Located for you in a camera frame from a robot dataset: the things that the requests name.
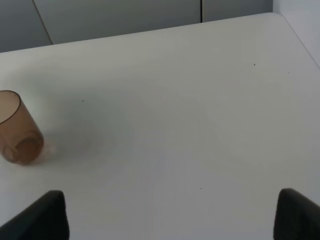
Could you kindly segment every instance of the table surface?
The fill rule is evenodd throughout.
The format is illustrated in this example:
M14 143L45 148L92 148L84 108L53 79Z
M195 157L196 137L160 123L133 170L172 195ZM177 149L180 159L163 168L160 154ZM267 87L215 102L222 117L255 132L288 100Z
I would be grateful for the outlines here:
M48 190L71 240L270 240L278 193L320 203L320 70L266 13L0 54L45 136L0 161L0 224Z

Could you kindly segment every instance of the cup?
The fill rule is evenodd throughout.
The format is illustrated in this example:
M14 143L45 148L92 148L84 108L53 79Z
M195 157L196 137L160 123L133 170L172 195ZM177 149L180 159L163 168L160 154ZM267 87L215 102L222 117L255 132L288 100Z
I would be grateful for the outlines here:
M9 162L25 165L35 160L44 137L18 93L0 91L0 151Z

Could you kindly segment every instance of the brown plastic cup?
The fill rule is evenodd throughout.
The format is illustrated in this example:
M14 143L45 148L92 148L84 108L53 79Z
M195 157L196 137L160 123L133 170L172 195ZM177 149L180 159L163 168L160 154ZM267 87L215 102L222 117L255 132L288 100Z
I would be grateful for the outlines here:
M0 91L0 151L15 164L35 160L44 146L44 137L19 94Z

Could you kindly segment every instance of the cup rim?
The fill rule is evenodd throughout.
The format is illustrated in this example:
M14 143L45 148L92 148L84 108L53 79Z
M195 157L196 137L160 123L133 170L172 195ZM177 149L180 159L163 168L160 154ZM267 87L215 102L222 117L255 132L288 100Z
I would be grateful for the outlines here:
M1 92L14 93L14 94L19 98L19 105L18 105L18 107L16 108L16 110L14 111L14 113L11 114L10 117L8 117L6 120L0 122L0 125L3 124L3 123L5 123L5 122L8 121L9 119L11 119L11 118L18 112L18 110L19 110L20 107L21 107L21 102L22 102L20 95L19 95L17 92L15 92L15 91L12 91L12 90L0 90L0 94L1 94Z

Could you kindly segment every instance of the translucent cup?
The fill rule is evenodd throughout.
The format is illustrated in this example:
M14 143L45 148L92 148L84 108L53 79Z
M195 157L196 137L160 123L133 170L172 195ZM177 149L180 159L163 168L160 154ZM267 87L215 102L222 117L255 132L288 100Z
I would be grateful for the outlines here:
M0 91L0 151L9 162L25 165L35 160L44 137L19 94Z

